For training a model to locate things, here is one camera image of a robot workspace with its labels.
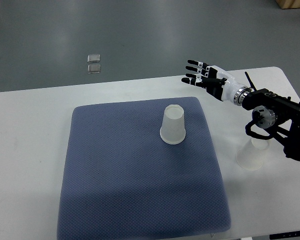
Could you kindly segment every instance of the translucent cup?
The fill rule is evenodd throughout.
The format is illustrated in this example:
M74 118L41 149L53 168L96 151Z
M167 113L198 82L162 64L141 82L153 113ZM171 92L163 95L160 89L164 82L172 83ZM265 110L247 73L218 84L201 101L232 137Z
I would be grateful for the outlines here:
M179 144L186 137L184 109L172 104L165 108L160 136L167 144Z
M269 140L250 138L249 141L236 153L236 162L244 169L255 171L262 167Z

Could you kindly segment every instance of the white table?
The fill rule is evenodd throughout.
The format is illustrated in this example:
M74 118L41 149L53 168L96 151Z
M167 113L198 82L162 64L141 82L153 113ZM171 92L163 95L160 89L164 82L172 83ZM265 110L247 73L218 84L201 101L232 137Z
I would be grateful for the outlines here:
M277 67L247 70L257 89L299 98ZM248 85L244 70L230 71ZM211 132L228 196L232 226L213 239L300 230L300 162L271 141L262 168L235 159L248 141L251 111L221 102L182 76L0 92L0 240L56 239L59 198L75 107L100 103L197 97ZM188 239L211 239L210 234Z

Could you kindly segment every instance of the blue cushion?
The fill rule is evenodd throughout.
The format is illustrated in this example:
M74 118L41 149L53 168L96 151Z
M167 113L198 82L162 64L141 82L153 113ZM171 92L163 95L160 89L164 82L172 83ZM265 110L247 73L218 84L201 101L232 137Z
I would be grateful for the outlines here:
M165 108L184 109L186 136L165 143ZM58 240L162 239L230 228L228 200L195 97L104 103L73 111Z

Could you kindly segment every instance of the robotic hand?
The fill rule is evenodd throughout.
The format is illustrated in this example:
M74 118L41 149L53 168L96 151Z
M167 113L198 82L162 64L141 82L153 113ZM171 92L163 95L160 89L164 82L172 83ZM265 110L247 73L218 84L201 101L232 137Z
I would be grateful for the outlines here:
M238 83L234 76L218 66L193 60L188 60L188 63L198 66L185 67L196 74L187 73L182 82L204 88L220 101L228 100L246 110L253 110L252 121L245 126L246 134L256 139L274 138L283 145L287 158L300 161L300 102L293 102L291 97L279 96L265 88L257 90L247 72L245 75L250 87ZM290 119L289 131L280 127ZM269 135L253 132L253 125L264 129Z

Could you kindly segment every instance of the concrete floor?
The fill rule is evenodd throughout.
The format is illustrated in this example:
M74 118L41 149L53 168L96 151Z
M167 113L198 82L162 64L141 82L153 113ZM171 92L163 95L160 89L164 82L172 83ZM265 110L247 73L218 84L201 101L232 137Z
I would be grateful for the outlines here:
M87 74L95 53L101 72ZM275 0L0 0L0 92L184 75L188 59L279 67L300 97L300 9Z

